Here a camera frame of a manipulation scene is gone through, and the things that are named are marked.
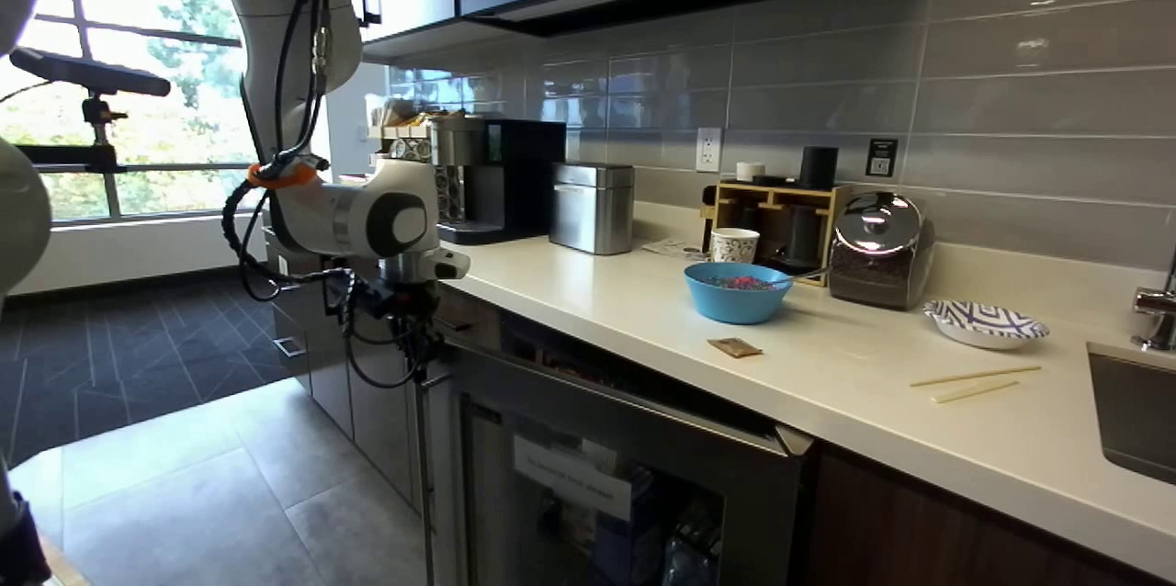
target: patterned paper bowl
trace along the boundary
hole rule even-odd
[[[1048,326],[1028,315],[975,301],[928,301],[923,314],[943,335],[984,349],[1015,349],[1049,335]]]

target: window frame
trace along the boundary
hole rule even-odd
[[[83,9],[82,0],[71,0],[73,4],[73,16],[60,16],[54,14],[34,14],[34,21],[42,21],[46,24],[64,24],[76,28],[79,44],[81,45],[81,58],[85,60],[94,60],[89,47],[89,31],[91,29],[102,29],[102,31],[116,31],[122,33],[132,33],[142,36],[151,38],[162,38],[172,39],[196,44],[209,44],[223,47],[235,47],[241,48],[241,41],[232,38],[221,38],[215,35],[201,35],[195,33],[185,33],[180,31],[168,31],[161,28],[140,28],[136,26],[127,26],[119,24],[107,24],[105,21],[94,21],[86,18],[86,12]],[[138,173],[138,172],[152,172],[152,171],[245,171],[249,167],[249,164],[242,162],[206,162],[206,164],[128,164],[123,166],[126,172]],[[53,168],[42,169],[42,175],[52,175],[56,173],[76,173],[83,172],[80,166],[59,166]],[[54,219],[54,226],[83,226],[83,225],[95,225],[95,224],[114,224],[114,222],[132,222],[132,221],[151,221],[159,219],[172,219],[172,218],[188,218],[188,217],[208,217],[214,214],[220,214],[220,208],[211,209],[189,209],[189,211],[176,211],[176,212],[159,212],[149,214],[123,214],[122,207],[119,201],[119,191],[115,184],[115,175],[121,173],[102,173],[102,184],[106,191],[106,205],[108,211],[108,217],[100,218],[85,218],[85,219]]]

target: kitchen counter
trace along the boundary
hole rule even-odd
[[[987,352],[950,341],[917,311],[803,285],[770,322],[731,326],[695,312],[682,260],[592,257],[547,238],[450,247],[473,259],[454,288],[1176,581],[1176,486],[1102,455],[1085,342],[1125,345],[1121,332],[1043,317],[1049,338]],[[707,342],[729,337],[764,354],[736,360]],[[929,397],[967,382],[908,386],[1028,365],[1043,369],[947,405]]]

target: glossy wall tile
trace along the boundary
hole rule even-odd
[[[923,200],[948,241],[1165,266],[1176,239],[1176,0],[764,0],[420,56],[389,91],[566,121],[568,157],[637,167],[639,200],[694,207],[699,127],[721,167]],[[891,178],[869,139],[896,138]]]

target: wooden rack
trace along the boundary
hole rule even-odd
[[[715,204],[703,205],[700,214],[703,219],[713,221],[715,228],[739,227],[742,209],[751,204],[755,205],[760,209],[755,227],[760,233],[755,261],[762,262],[787,246],[791,207],[795,205],[815,207],[817,217],[821,217],[821,266],[824,267],[829,264],[833,224],[853,195],[853,185],[837,186],[831,191],[810,191],[722,182],[715,191]],[[801,279],[799,282],[826,287],[828,277]]]

